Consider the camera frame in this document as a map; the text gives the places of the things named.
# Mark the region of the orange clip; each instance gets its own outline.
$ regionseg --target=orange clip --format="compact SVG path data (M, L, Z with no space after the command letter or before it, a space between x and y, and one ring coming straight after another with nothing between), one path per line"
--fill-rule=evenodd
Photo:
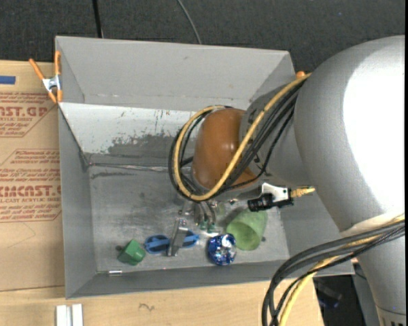
M305 76L305 71L298 71L296 73L296 78L297 79L300 79L301 77L304 77L304 76Z
M63 97L63 92L62 92L62 89L61 89L61 83L60 83L60 80L59 80L59 75L61 74L61 53L59 51L56 51L54 53L54 72L55 72L55 75L54 75L54 77L52 77L50 79L45 78L45 76L42 73L41 69L38 67L38 64L32 58L29 59L29 63L33 67L33 70L35 70L35 73L38 76L38 78L40 80L42 80L44 86L46 87L46 89L48 91L48 96L53 101L53 103L57 104L57 102L61 102L62 97ZM53 91L52 91L53 87L57 88L57 92L56 92L57 98L53 94Z

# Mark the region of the black cable cord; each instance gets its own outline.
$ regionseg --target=black cable cord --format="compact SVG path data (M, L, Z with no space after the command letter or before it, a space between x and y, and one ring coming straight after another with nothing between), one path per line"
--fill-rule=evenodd
M232 190L232 189L235 189L235 188L238 188L238 187L242 187L242 186L244 186L244 185L247 185L247 184L249 184L249 183L251 183L251 182L254 182L255 180L257 180L259 177L261 177L261 176L263 175L263 173L266 171L267 164L269 163L269 160L270 160L270 157L271 157L273 148L276 146L277 142L279 141L279 138L282 136L282 134L283 134L284 130L286 129L286 127L287 127L287 125L288 125L290 119L292 118L292 116L293 116L293 112L286 118L286 120L284 121L283 125L281 126L281 128L280 128L280 130L279 130L277 136L276 136L275 139L273 140L273 142L272 142L272 144L271 144L272 148L268 151L268 154L267 154L266 159L265 159L265 163L263 163L262 168L260 169L259 174L256 175L254 178L252 178L252 179L250 179L250 180L244 181L244 182L242 182L242 183L238 183L238 184L236 184L236 185L234 185L234 186L226 187L226 188L223 189L222 192L227 192L227 191L230 191L230 190Z
M269 137L269 135L273 132L275 127L280 123L281 119L287 114L288 110L290 110L291 108L294 107L294 104L295 104L295 101L292 101L291 103L287 104L278 113L278 116L275 119L273 117L270 117L269 120L267 120L267 122L266 122L267 127L260 129L259 135L253 140L251 146L243 154L240 162L238 163L238 165L236 166L236 168L234 169L234 171L232 172L230 177L226 180L224 186L221 187L220 192L218 192L218 194L220 194L222 192L226 192L228 190L228 188L232 189L231 185L234 182L236 182L236 180L240 177L240 175L250 165L251 161L257 156L257 153L260 150L260 148L262 147L263 143L266 141L266 139ZM283 130L282 129L279 130L279 132L277 134L278 139L281 137Z
M370 238L372 236L377 236L383 233L386 233L391 230L395 230L398 228L401 228L403 225L404 221L400 221L398 223L392 223L390 225L384 226L382 228L377 228L365 233L357 234L354 236L350 236L347 238L342 238L342 239L337 239L332 242L326 242L324 244L318 245L316 247L312 247L310 249L307 249L305 251L302 251L295 256L291 257L288 259L282 266L278 268L278 270L275 272L271 279L271 284L269 285L269 289L267 291L267 294L265 296L265 299L263 301L262 305L262 320L266 320L267 318L267 309L271 311L271 314L275 312L275 306L273 304L273 299L271 299L271 296L273 296L273 292L275 291L276 286L284 279L286 278L289 274L292 274L294 271L301 269L302 266L297 266L299 262L302 259L305 259L306 257L310 257L311 261L306 261L304 260L305 264L311 264L316 261L320 261L324 258L327 258L327 253L321 253L326 250L331 250L336 247L340 247L343 245L347 245L351 242L357 241L357 240L363 240L366 238Z
M351 242L357 241L357 240L363 240L366 238L369 238L371 236L377 236L383 233L386 233L387 231L391 231L391 230L395 230L398 229L400 227L402 227L403 222L399 222L399 223L393 223L391 225L387 225L384 226L383 228L378 228L375 230L371 230L369 232L365 232L365 233L361 233L361 234L357 234L355 236L350 236L347 238L342 238L342 239L338 239L338 240L334 240L332 242L328 242L328 243L324 243L321 245L318 245L316 247L310 248L306 251L303 251L295 256L293 256L292 258L290 258L288 261L286 261L278 270L277 272L273 275L272 280L271 280L271 284L269 285L269 289L267 291L267 295L272 296L273 292L275 291L276 286L284 279L286 278L289 274L293 273L295 270L301 268L301 267L294 267L298 261L300 261L301 259L303 259L304 257L308 257L310 255L313 255L314 253L320 252L320 251L324 251L324 250L328 250L334 247L340 247L342 245L347 245ZM271 313L275 312L275 306L273 305L273 300L269 301L269 308Z
M184 14L186 15L186 18L188 19L188 21L189 21L189 23L190 23L190 25L191 25L191 27L192 27L192 29L193 29L193 32L194 32L194 34L195 34L195 37L197 38L198 43L199 43L200 45L202 45L203 43L201 42L201 38L199 37L197 28L195 27L195 24L194 24L192 18L190 17L188 10L186 10L186 8L184 7L184 5L183 5L183 3L182 3L181 0L177 0L177 2L178 2L178 5L180 5L180 7L182 8Z
M405 224L399 228L396 228L395 230L391 230L389 232L386 232L385 234L381 235L379 238L376 238L374 240L372 240L371 242L368 242L367 244L365 244L361 249L355 250L352 253L350 253L349 255L346 255L336 261L330 262L329 264L320 267L320 268L316 268L313 270L309 270L308 272L304 273L303 275L301 275L300 277L298 277L295 281L292 282L292 284L287 288L287 290L284 292L284 294L282 295L278 307L275 309L275 313L273 314L273 320L272 320L272 324L271 325L275 325L278 326L279 325L279 321L278 321L278 315L279 312L282 309L282 306L284 305L284 302L286 300L286 298L288 297L289 292L292 290L292 288L302 279L304 279L306 276L319 272L321 270L325 270L328 268L331 268L333 266L337 266L339 264L342 264L343 262L349 261L352 258L359 256L365 252L367 252L368 250L381 245L383 243L386 242L390 242L392 240L395 240L397 238L400 238L401 236L405 235Z
M101 28L101 19L100 19L100 12L98 9L98 0L92 0L92 8L94 10L95 15L95 24L97 26L97 36L98 38L102 39L103 36L103 29Z
M233 171L232 175L229 179L227 179L223 188L230 187L236 180L240 177L240 175L245 171L245 169L249 166L252 159L257 155L258 151L262 147L265 140L269 137L269 135L273 132L276 126L281 121L284 114L287 112L289 105L294 105L296 99L296 91L301 87L302 84L294 87L289 91L283 98L281 98L276 106L274 106L272 112L270 112L269 116L265 120L264 124L254 137L251 145L247 148L245 153L242 155L242 158L236 169ZM293 101L289 104L286 104L289 100L293 99Z

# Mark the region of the wire bundle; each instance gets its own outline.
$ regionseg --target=wire bundle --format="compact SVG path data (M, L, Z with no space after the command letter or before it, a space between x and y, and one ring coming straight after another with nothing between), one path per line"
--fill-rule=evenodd
M279 138L284 132L284 129L287 127L290 119L293 116L294 104L296 102L298 89L303 85L304 81L309 77L309 75L310 74L290 82L275 95L273 95L271 100L258 113L254 121L251 123L251 126L246 132L239 148L235 152L235 155L228 164L220 180L211 190L205 192L204 194L200 192L199 188L194 185L193 182L182 172L182 167L192 161L192 158L184 159L184 151L186 150L186 145L192 131L197 127L199 122L212 111L226 107L222 105L215 105L202 109L194 114L175 136L169 154L169 177L178 193L186 199L194 202L202 202L214 198L223 192L227 192L231 189L244 186L257 180L265 172L273 148L276 146ZM257 153L262 147L263 143L278 126L278 133L271 144L271 148L267 153L265 162L263 163L259 174L253 179L233 185L233 183L236 182L254 157L257 156Z
M290 312L297 295L300 293L308 279L312 278L320 270L349 261L378 245L390 242L404 235L405 218L398 217L394 223L384 227L321 244L290 258L273 275L262 305L262 325L284 326L288 318L288 313ZM293 281L283 293L277 307L275 307L273 294L279 283L290 274L314 263L317 264L312 269ZM271 315L270 323L268 323L268 312L270 312Z

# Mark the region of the green cup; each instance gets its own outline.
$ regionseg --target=green cup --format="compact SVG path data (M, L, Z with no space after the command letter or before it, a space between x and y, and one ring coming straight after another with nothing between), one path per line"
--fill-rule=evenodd
M145 257L145 250L134 239L132 239L125 247L122 248L118 259L125 264L136 266Z
M266 224L267 213L265 211L253 213L250 209L246 209L229 223L226 232L235 237L237 248L251 251L260 245Z

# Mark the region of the black pole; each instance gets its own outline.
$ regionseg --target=black pole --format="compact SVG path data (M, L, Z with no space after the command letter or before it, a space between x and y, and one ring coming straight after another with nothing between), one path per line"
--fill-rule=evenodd
M95 24L97 25L97 36L103 38L103 29L101 29L100 13L98 11L98 1L92 0L92 7L94 8Z

